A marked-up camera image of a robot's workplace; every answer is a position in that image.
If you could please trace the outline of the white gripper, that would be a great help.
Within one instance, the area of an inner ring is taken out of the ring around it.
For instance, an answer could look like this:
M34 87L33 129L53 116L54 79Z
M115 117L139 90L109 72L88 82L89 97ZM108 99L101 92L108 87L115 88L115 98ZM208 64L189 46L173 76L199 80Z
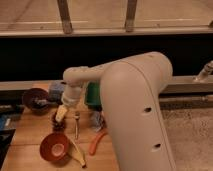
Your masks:
M65 86L64 92L62 93L61 101L65 105L60 105L57 109L55 120L61 122L68 112L67 107L76 107L80 101L80 96L83 88L80 86L71 87L69 85Z

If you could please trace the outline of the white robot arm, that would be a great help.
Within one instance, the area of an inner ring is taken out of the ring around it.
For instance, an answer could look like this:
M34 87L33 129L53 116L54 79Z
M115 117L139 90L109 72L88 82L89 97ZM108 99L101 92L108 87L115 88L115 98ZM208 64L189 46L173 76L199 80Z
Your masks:
M120 171L176 171L159 105L172 79L170 60L148 52L94 67L70 67L56 120L77 106L83 85L100 84L102 111Z

